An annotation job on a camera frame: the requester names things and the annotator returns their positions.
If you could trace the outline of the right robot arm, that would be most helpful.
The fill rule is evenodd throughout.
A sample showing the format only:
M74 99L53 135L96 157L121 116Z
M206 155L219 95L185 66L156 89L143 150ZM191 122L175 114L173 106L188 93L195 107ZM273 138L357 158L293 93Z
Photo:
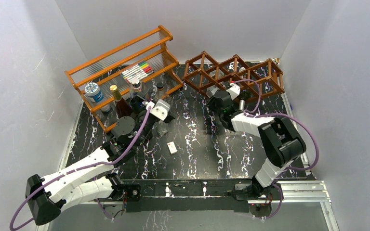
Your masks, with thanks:
M238 109L231 94L217 91L208 100L208 108L214 111L227 129L245 132L260 138L266 159L251 183L235 184L228 195L236 200L265 199L275 187L277 177L302 153L306 144L286 117L251 116Z

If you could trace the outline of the clear glass bottle white label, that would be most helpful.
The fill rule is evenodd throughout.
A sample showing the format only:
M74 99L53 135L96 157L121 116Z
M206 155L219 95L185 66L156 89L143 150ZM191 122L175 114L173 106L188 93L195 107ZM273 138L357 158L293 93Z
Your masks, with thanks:
M165 85L162 82L158 82L157 86L157 93L154 97L154 100L157 102L158 100L162 99L165 101L170 107L173 105L173 98L167 93Z

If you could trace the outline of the clear bottle black cap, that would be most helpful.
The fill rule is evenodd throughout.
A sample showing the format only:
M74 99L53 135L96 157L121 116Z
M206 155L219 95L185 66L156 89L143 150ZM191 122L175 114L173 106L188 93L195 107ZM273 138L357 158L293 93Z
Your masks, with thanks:
M220 73L220 71L212 71L212 72L210 72L210 73L209 73L209 75L210 75L211 77L216 77L216 74L217 74L217 73ZM217 86L216 86L216 85L212 85L212 86L208 87L208 88L206 89L207 96L208 96L209 98L211 98L212 96L214 96L214 94L217 92L217 90L218 90L218 88L217 88Z

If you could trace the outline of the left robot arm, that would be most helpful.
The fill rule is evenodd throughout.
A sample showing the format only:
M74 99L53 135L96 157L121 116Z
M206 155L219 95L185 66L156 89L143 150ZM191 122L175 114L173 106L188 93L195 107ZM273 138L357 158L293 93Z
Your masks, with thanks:
M115 135L93 153L78 162L49 175L35 174L26 181L25 204L32 213L37 226L47 224L66 209L99 198L119 200L125 188L113 176L97 180L93 177L111 171L130 159L136 147L143 143L155 122L170 122L173 119L171 107L164 100L144 102L143 121L128 144Z

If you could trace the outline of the blue square bottle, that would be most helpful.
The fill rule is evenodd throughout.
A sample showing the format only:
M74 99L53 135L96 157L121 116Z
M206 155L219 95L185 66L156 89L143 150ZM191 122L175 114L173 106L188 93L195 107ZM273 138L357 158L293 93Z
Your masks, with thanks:
M148 92L145 90L143 86L143 82L138 77L134 77L131 81L131 88L130 88L131 98L135 99L135 96L138 93L141 96L143 96L146 100L149 99Z

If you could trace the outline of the dark bottle gold cap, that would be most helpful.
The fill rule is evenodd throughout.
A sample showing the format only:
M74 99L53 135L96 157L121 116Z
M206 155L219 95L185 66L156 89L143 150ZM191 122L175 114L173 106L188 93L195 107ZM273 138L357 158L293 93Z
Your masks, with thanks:
M122 97L117 85L111 85L109 89L114 98L118 118L122 118L124 116L131 116L133 110L130 107L130 105L125 101L125 99Z

